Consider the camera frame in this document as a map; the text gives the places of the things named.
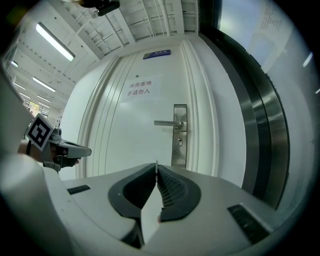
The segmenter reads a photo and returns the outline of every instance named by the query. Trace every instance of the fluorescent light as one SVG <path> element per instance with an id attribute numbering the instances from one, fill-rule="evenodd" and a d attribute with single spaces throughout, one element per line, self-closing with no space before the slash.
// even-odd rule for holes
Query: fluorescent light
<path id="1" fill-rule="evenodd" d="M 56 90 L 51 88 L 49 85 L 46 85 L 44 82 L 41 82 L 39 79 L 33 77 L 33 80 L 39 83 L 40 85 L 44 86 L 45 88 L 49 89 L 50 91 L 55 92 Z"/>
<path id="2" fill-rule="evenodd" d="M 75 55 L 63 45 L 63 43 L 54 36 L 41 22 L 39 22 L 35 30 L 43 36 L 54 48 L 56 48 L 64 57 L 66 57 L 70 62 L 75 58 Z"/>
<path id="3" fill-rule="evenodd" d="M 39 96 L 39 95 L 37 95 L 37 97 L 39 97 L 40 99 L 43 99 L 44 101 L 51 102 L 50 100 L 48 100 L 48 99 L 46 99 L 46 98 L 43 98 L 43 97 L 41 97 L 41 96 Z"/>
<path id="4" fill-rule="evenodd" d="M 42 106 L 44 106 L 44 107 L 46 107 L 46 108 L 50 108 L 49 106 L 47 106 L 47 105 L 45 105 L 45 104 L 42 104 L 41 102 L 38 102 L 38 104 L 40 104 L 40 105 L 42 105 Z"/>
<path id="5" fill-rule="evenodd" d="M 313 55 L 314 55 L 314 54 L 313 54 L 312 52 L 310 52 L 308 58 L 305 59 L 304 63 L 302 64 L 302 66 L 303 66 L 304 68 L 306 67 L 306 65 L 309 64 L 309 62 L 311 61 L 311 58 L 312 58 Z"/>
<path id="6" fill-rule="evenodd" d="M 11 61 L 11 64 L 18 67 L 18 63 L 14 62 L 13 60 Z"/>
<path id="7" fill-rule="evenodd" d="M 24 96 L 24 97 L 26 97 L 26 98 L 28 98 L 28 99 L 30 99 L 30 97 L 28 97 L 27 95 L 24 95 L 23 93 L 21 93 L 21 92 L 19 92 L 22 96 Z"/>
<path id="8" fill-rule="evenodd" d="M 20 87 L 21 89 L 24 89 L 24 90 L 26 89 L 26 88 L 22 87 L 21 85 L 17 84 L 16 82 L 14 82 L 14 84 L 15 84 L 16 86 Z"/>

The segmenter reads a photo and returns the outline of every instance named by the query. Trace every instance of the white wall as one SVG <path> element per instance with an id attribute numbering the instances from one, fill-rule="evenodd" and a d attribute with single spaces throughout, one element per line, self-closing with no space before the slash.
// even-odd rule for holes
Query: white wall
<path id="1" fill-rule="evenodd" d="M 47 120 L 52 126 L 56 127 L 57 118 L 61 115 L 61 113 L 61 111 L 50 109 Z"/>

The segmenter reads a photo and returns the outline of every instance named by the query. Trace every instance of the white panel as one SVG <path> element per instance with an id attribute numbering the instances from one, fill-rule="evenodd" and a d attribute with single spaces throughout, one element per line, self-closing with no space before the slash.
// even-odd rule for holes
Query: white panel
<path id="1" fill-rule="evenodd" d="M 103 151 L 103 149 L 108 145 L 110 133 L 108 130 L 110 130 L 110 126 L 112 124 L 112 118 L 114 115 L 114 104 L 117 104 L 119 99 L 119 92 L 117 90 L 121 90 L 121 87 L 118 88 L 119 81 L 121 80 L 123 75 L 126 76 L 125 72 L 128 73 L 128 70 L 125 70 L 131 58 L 132 57 L 127 57 L 119 63 L 120 69 L 116 73 L 116 77 L 114 78 L 114 80 L 110 79 L 108 81 L 108 85 L 106 86 L 105 91 L 100 99 L 90 131 L 88 144 L 92 145 L 93 165 L 92 169 L 90 169 L 88 165 L 87 175 L 90 175 L 90 172 L 93 173 L 93 176 L 105 174 L 106 158 L 103 156 L 101 157 L 101 151 Z"/>
<path id="2" fill-rule="evenodd" d="M 113 70 L 117 66 L 119 60 L 120 59 L 117 55 L 113 55 L 90 96 L 79 130 L 79 137 L 77 142 L 80 145 L 86 147 L 88 146 L 90 130 L 92 129 L 93 120 L 95 117 L 97 106 L 100 102 L 102 92 L 108 85 L 107 81 L 110 79 L 110 76 L 112 75 Z M 86 167 L 87 158 L 85 157 L 83 161 L 80 163 L 80 165 L 77 165 L 76 167 L 76 175 L 78 178 L 86 177 Z"/>
<path id="3" fill-rule="evenodd" d="M 117 21 L 119 22 L 119 24 L 120 24 L 126 38 L 128 39 L 129 43 L 135 44 L 136 40 L 135 40 L 134 36 L 132 35 L 131 30 L 130 30 L 130 28 L 127 24 L 127 21 L 126 21 L 125 17 L 123 16 L 121 10 L 118 8 L 118 9 L 115 9 L 112 13 L 116 17 Z"/>
<path id="4" fill-rule="evenodd" d="M 180 35 L 183 35 L 185 33 L 185 26 L 184 26 L 184 17 L 183 17 L 181 0 L 173 1 L 173 11 L 174 11 L 176 32 Z"/>
<path id="5" fill-rule="evenodd" d="M 197 32 L 197 26 L 196 26 L 196 18 L 193 14 L 184 14 L 183 15 L 183 21 L 184 21 L 184 31 L 185 32 Z"/>

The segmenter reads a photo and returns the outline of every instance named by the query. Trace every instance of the black vent slot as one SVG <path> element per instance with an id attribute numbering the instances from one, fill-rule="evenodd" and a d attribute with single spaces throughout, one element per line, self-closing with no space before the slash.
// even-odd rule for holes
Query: black vent slot
<path id="1" fill-rule="evenodd" d="M 91 187 L 89 187 L 88 185 L 82 185 L 82 186 L 76 186 L 76 187 L 73 187 L 73 188 L 68 188 L 68 192 L 70 195 L 73 195 L 73 194 L 77 194 L 77 193 L 80 193 L 80 192 L 83 192 L 83 191 L 86 191 L 86 190 L 90 190 Z"/>
<path id="2" fill-rule="evenodd" d="M 269 232 L 242 205 L 231 206 L 228 211 L 252 244 L 269 235 Z"/>
<path id="3" fill-rule="evenodd" d="M 175 205 L 186 193 L 185 185 L 162 170 L 158 172 L 158 189 L 165 209 Z"/>
<path id="4" fill-rule="evenodd" d="M 183 219 L 194 210 L 201 198 L 201 190 L 196 183 L 163 165 L 158 166 L 157 187 L 164 206 L 160 214 L 161 222 Z"/>

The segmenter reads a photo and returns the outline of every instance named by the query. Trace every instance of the door handle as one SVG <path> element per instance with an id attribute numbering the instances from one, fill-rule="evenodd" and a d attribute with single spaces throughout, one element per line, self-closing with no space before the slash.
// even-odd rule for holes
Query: door handle
<path id="1" fill-rule="evenodd" d="M 174 126 L 174 127 L 183 127 L 184 122 L 179 121 L 154 121 L 155 126 Z"/>

